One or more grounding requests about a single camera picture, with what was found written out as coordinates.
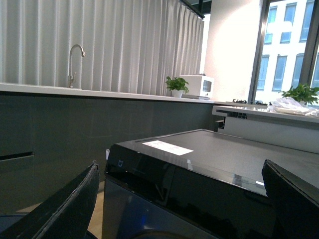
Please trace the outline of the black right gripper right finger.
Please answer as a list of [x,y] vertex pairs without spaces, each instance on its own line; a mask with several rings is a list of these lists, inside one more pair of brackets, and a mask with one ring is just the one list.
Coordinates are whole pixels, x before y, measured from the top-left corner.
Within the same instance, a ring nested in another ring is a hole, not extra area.
[[269,159],[262,177],[276,214],[274,238],[317,239],[319,189]]

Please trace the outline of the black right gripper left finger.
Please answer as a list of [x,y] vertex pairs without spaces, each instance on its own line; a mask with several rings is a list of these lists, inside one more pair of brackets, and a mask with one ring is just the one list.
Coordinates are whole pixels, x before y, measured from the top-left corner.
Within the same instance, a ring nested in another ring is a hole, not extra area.
[[100,183],[99,166],[93,161],[63,188],[18,220],[10,220],[2,239],[93,239],[88,227]]

